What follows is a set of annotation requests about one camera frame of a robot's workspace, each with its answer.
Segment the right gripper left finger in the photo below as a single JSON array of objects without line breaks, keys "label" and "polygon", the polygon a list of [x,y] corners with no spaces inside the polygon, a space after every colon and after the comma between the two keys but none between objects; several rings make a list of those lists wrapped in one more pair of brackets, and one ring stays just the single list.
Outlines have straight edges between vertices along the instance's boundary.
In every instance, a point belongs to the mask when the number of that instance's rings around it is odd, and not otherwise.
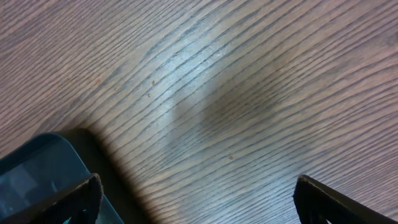
[{"label": "right gripper left finger", "polygon": [[4,219],[3,224],[89,223],[95,224],[104,197],[98,174],[90,174],[68,188]]}]

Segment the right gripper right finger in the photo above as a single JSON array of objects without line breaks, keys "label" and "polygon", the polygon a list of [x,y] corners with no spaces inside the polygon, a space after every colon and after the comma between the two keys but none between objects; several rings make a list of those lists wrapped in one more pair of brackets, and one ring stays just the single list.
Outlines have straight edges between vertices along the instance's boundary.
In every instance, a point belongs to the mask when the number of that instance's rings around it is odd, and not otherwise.
[{"label": "right gripper right finger", "polygon": [[307,175],[298,177],[293,198],[304,224],[397,224]]}]

